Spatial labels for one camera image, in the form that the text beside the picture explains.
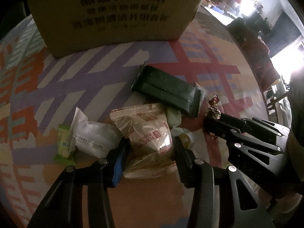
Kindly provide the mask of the red foil candy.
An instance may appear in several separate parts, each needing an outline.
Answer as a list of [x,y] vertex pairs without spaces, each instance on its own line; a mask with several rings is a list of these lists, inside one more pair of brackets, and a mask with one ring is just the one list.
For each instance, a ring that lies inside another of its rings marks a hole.
[[218,124],[219,119],[221,117],[221,111],[217,107],[217,104],[219,103],[220,99],[218,95],[213,96],[209,101],[208,104],[210,107],[207,110],[206,113],[206,124],[207,124],[207,130],[208,134],[214,139],[217,139],[217,136],[215,134],[215,126]]

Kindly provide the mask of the beige biscuit packet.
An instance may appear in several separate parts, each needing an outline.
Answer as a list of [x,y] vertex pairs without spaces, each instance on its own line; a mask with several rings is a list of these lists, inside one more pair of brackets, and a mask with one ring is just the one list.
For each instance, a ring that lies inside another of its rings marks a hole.
[[176,170],[171,131],[162,104],[115,109],[110,119],[130,140],[129,163],[123,173],[126,179],[157,178]]

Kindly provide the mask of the dark green snack packet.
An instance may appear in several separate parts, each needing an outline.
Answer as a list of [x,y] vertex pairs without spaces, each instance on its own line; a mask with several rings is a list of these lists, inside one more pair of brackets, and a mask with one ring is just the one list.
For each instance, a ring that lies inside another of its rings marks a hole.
[[180,110],[191,118],[197,118],[200,112],[203,94],[198,87],[149,65],[141,68],[131,90]]

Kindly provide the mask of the round golden brown snack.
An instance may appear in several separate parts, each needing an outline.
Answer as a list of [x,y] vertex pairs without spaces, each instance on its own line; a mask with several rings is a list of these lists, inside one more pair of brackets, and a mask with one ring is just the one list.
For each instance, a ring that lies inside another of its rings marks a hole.
[[178,135],[178,137],[181,140],[184,148],[190,149],[194,144],[194,136],[192,132],[183,132]]

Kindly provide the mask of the silver gold-ended snack stick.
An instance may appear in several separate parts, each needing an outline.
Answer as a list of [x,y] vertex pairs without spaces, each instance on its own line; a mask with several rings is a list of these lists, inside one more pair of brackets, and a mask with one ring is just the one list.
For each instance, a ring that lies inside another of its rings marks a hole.
[[196,83],[195,86],[201,91],[201,99],[204,100],[208,91],[203,86],[201,86],[199,83]]

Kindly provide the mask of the pale green wrapped candy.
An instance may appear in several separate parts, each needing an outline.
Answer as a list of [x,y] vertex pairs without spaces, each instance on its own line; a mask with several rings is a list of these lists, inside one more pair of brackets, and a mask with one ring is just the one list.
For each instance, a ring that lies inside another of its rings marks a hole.
[[166,111],[167,123],[170,128],[179,127],[181,124],[181,112],[173,108],[167,108]]

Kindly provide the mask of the small light green packet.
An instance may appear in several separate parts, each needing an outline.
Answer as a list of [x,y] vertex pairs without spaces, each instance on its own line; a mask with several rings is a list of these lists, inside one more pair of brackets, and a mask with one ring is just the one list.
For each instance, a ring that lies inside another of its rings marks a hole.
[[74,166],[76,162],[74,157],[75,149],[71,146],[71,126],[60,124],[57,132],[57,154],[54,161],[58,164]]

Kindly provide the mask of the white wrapped snack packet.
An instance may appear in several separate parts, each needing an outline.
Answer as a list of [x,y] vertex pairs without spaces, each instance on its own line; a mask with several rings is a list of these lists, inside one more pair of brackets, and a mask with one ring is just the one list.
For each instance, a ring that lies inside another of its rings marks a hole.
[[89,121],[76,108],[70,128],[70,149],[80,150],[92,157],[105,158],[110,150],[117,148],[122,134],[116,126]]

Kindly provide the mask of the colourful patchwork tablecloth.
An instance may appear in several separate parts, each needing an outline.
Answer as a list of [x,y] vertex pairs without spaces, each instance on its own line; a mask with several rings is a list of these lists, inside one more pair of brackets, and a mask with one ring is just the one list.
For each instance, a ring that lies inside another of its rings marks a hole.
[[230,34],[201,8],[177,41],[110,45],[55,59],[32,17],[1,41],[1,203],[26,227],[64,166],[55,162],[57,129],[76,108],[110,121],[113,109],[139,105],[130,86],[149,64],[220,98],[223,112],[267,119],[253,72]]

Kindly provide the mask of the brown cardboard box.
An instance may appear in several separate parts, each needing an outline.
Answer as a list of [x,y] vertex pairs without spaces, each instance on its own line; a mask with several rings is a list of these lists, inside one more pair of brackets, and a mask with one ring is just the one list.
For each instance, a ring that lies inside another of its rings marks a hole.
[[56,58],[104,45],[177,40],[202,0],[27,0]]

